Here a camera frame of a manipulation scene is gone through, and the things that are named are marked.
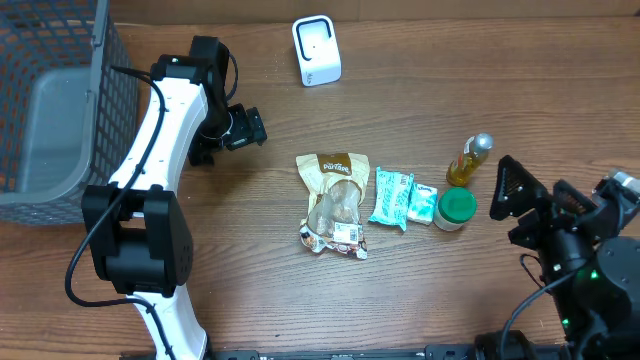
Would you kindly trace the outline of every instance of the plastic basket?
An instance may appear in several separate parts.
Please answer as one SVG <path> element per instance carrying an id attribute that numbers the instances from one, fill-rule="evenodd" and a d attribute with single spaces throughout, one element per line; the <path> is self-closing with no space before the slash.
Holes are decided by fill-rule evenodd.
<path id="1" fill-rule="evenodd" d="M 107 0 L 0 1 L 0 220 L 82 222 L 135 136 L 138 88 Z"/>

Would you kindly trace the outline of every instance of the brown logo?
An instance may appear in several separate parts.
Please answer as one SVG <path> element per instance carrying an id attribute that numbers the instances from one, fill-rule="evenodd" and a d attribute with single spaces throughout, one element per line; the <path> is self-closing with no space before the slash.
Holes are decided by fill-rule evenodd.
<path id="1" fill-rule="evenodd" d="M 351 175 L 351 158 L 349 154 L 318 154 L 318 165 L 323 173 L 334 172 L 342 175 Z"/>

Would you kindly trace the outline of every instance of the wooden surface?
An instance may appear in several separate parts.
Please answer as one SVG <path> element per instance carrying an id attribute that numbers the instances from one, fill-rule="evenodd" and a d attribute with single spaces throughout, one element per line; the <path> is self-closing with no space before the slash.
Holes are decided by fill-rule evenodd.
<path id="1" fill-rule="evenodd" d="M 263 147 L 185 167 L 179 201 L 195 243 L 188 286 L 216 349 L 416 348 L 470 342 L 502 327 L 535 285 L 522 252 L 488 210 L 497 161 L 511 154 L 546 185 L 588 192 L 611 167 L 640 174 L 640 23 L 633 18 L 363 22 L 336 25 L 342 79 L 303 88 L 289 24 L 121 27 L 137 68 L 186 54 L 195 34 L 219 36 L 238 59 L 233 102 L 257 106 Z M 496 148 L 470 189 L 478 213 L 462 231 L 366 223 L 376 166 L 446 190 L 464 141 Z M 361 206 L 369 259 L 314 255 L 299 242 L 308 192 L 295 169 L 307 153 L 366 154 Z M 640 236 L 638 222 L 625 233 Z M 152 349 L 133 307 L 83 309 L 63 276 L 81 225 L 0 227 L 0 358 L 113 359 Z M 118 296 L 90 256 L 74 276 L 87 299 Z M 552 300 L 515 324 L 539 343 L 562 341 Z"/>
<path id="2" fill-rule="evenodd" d="M 112 0 L 117 22 L 237 24 L 334 21 L 632 16 L 640 0 Z"/>

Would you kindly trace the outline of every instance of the teal wrapper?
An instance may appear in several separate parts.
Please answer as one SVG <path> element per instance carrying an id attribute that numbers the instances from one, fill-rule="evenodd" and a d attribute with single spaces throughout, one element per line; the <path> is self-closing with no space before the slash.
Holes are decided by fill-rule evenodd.
<path id="1" fill-rule="evenodd" d="M 425 225 L 431 224 L 437 201 L 438 189 L 414 183 L 407 218 Z"/>
<path id="2" fill-rule="evenodd" d="M 412 185 L 413 174 L 404 175 L 376 168 L 376 207 L 369 221 L 397 225 L 402 231 L 406 231 Z"/>

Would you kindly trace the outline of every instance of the bottle cap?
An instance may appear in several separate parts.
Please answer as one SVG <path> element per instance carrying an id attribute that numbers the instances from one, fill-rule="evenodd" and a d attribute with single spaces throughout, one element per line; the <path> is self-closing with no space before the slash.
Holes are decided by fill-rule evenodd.
<path id="1" fill-rule="evenodd" d="M 465 188 L 451 188 L 438 201 L 440 215 L 450 223 L 463 224 L 476 213 L 476 198 Z"/>
<path id="2" fill-rule="evenodd" d="M 493 138 L 487 133 L 478 134 L 473 141 L 473 151 L 478 154 L 485 153 L 493 147 Z"/>

